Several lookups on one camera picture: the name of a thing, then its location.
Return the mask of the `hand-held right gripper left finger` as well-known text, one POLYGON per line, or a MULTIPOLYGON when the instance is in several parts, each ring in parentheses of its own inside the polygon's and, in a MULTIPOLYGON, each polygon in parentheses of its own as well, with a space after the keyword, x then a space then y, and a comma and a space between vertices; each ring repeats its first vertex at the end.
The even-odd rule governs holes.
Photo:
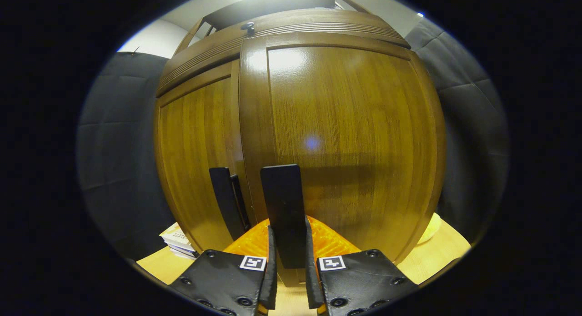
POLYGON ((264 220, 222 251, 208 249, 171 283, 173 291, 220 316, 266 316, 278 289, 276 241, 264 220))

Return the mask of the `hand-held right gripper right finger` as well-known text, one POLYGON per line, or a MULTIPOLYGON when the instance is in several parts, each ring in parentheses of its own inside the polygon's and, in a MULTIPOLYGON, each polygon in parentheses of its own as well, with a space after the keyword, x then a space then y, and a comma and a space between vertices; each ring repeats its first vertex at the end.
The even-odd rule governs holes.
POLYGON ((306 216, 308 307, 319 316, 370 316, 418 291, 418 284, 380 250, 359 250, 306 216))

